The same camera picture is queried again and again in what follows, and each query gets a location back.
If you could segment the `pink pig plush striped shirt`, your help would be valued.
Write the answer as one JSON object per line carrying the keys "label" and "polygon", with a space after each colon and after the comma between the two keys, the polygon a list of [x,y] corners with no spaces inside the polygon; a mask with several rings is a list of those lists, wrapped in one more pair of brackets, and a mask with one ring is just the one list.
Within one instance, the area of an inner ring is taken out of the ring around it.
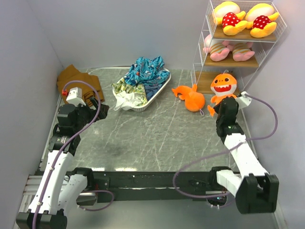
{"label": "pink pig plush striped shirt", "polygon": [[213,62],[219,62],[224,60],[229,52],[230,49],[227,47],[229,45],[229,41],[224,40],[216,40],[213,39],[212,36],[209,34],[205,39],[204,39],[204,47],[203,50],[206,53],[210,54],[210,58]]}

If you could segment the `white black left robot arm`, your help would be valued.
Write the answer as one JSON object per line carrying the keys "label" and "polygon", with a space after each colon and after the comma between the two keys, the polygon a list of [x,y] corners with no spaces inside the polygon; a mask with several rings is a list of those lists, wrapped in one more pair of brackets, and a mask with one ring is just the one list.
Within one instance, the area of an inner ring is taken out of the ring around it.
{"label": "white black left robot arm", "polygon": [[85,102],[59,107],[57,124],[49,141],[48,160],[39,187],[25,212],[19,212],[16,223],[21,229],[64,229],[67,216],[77,204],[80,193],[95,185],[90,168],[75,168],[65,185],[68,167],[80,143],[80,133],[92,123],[105,119],[109,106],[90,98],[94,108]]}

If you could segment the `yellow plush red dotted dress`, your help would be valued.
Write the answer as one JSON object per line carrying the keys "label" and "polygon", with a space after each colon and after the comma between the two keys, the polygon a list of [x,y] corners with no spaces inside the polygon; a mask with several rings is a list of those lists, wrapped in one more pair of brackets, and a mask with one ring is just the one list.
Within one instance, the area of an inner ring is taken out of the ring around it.
{"label": "yellow plush red dotted dress", "polygon": [[267,3],[258,3],[253,6],[245,16],[246,28],[254,38],[263,38],[272,34],[277,27],[275,22],[279,17],[274,7]]}

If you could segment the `orange fox plush toy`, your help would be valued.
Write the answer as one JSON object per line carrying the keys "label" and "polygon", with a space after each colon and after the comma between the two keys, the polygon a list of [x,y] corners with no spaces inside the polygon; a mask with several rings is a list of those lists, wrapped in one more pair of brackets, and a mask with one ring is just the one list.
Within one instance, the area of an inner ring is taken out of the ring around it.
{"label": "orange fox plush toy", "polygon": [[237,80],[229,73],[224,72],[222,74],[217,75],[211,85],[210,88],[214,93],[214,96],[211,98],[211,103],[214,104],[214,107],[210,105],[207,106],[207,109],[210,113],[210,116],[213,117],[216,111],[214,108],[226,97],[233,97],[234,99],[237,96],[234,94],[237,88]]}

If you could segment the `orange whale plush toy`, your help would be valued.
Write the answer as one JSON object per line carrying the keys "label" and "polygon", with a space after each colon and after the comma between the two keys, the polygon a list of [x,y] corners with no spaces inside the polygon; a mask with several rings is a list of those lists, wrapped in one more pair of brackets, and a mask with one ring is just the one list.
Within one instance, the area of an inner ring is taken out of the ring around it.
{"label": "orange whale plush toy", "polygon": [[192,87],[180,85],[172,88],[172,92],[175,97],[184,101],[185,108],[188,111],[199,112],[201,116],[204,116],[203,107],[205,105],[205,97],[202,93],[197,92],[197,84],[193,84]]}

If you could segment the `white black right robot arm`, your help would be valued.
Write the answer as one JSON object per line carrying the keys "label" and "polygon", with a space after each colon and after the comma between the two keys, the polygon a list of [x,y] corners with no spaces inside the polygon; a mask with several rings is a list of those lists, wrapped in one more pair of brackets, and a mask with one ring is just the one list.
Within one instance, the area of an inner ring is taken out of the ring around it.
{"label": "white black right robot arm", "polygon": [[216,106],[217,135],[233,157],[239,174],[228,167],[213,167],[209,186],[214,190],[223,187],[229,191],[242,214],[273,213],[277,206],[279,180],[260,164],[248,144],[249,138],[236,120],[238,111],[249,106],[253,99],[243,92],[237,98],[224,98]]}

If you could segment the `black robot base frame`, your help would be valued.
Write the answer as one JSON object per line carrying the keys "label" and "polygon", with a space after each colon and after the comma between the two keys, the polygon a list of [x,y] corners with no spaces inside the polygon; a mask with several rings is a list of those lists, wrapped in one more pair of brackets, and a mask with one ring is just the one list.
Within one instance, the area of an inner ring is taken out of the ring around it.
{"label": "black robot base frame", "polygon": [[68,186],[72,176],[80,174],[88,177],[83,194],[78,196],[79,205],[93,205],[93,191],[108,190],[116,201],[136,200],[174,200],[207,195],[209,199],[226,189],[235,195],[237,205],[247,205],[254,197],[253,177],[244,177],[237,191],[229,189],[229,183],[221,184],[217,175],[228,173],[227,167],[213,167],[209,172],[182,172],[174,177],[173,172],[136,172],[136,171],[92,171],[89,168],[76,168],[67,173],[61,189]]}

